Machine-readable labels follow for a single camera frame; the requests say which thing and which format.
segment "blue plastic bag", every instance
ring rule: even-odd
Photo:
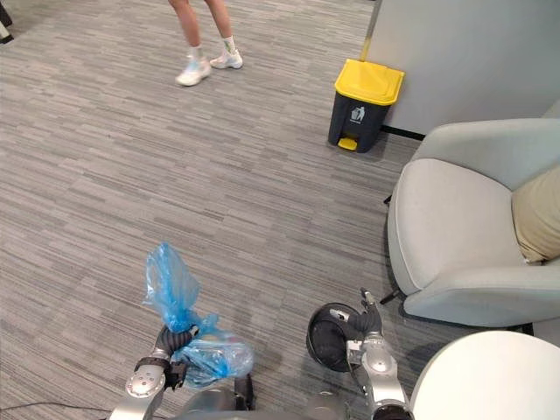
[[[220,379],[242,377],[253,368],[253,349],[229,332],[195,339],[178,350],[173,358],[189,364],[185,382],[193,388],[204,388]]]
[[[255,358],[251,347],[233,334],[220,331],[216,327],[218,315],[215,313],[201,318],[192,309],[200,284],[167,242],[148,254],[146,289],[144,302],[154,306],[173,333],[188,330],[193,324],[199,327],[199,338],[173,355],[174,360],[189,363],[185,378],[188,385],[202,388],[220,379],[250,372]]]
[[[199,295],[200,284],[179,253],[167,242],[148,254],[146,289],[144,302],[154,306],[173,333],[182,333],[193,324],[199,326],[201,334],[215,329],[217,315],[211,314],[202,319],[191,309]]]

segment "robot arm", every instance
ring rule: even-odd
[[[196,325],[180,333],[173,333],[164,327],[157,336],[151,355],[136,364],[134,374],[126,382],[125,396],[109,420],[152,419],[165,389],[182,386],[185,378],[186,365],[170,362],[173,353],[188,345],[198,332]]]
[[[361,365],[367,376],[362,390],[372,410],[372,420],[414,420],[408,398],[397,377],[397,363],[389,344],[382,336],[382,321],[372,294],[361,289],[366,311],[360,315],[332,313],[364,333],[364,340],[346,343],[346,357],[351,365]]]

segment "table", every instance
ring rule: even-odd
[[[560,420],[560,348],[479,332],[440,350],[411,398],[416,420]]]

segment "black trash bin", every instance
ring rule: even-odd
[[[369,151],[396,102],[403,77],[399,70],[348,59],[334,85],[329,143],[358,153]]]

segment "yellow lid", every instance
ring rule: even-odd
[[[404,72],[375,63],[347,59],[334,87],[348,98],[375,105],[396,102]]]

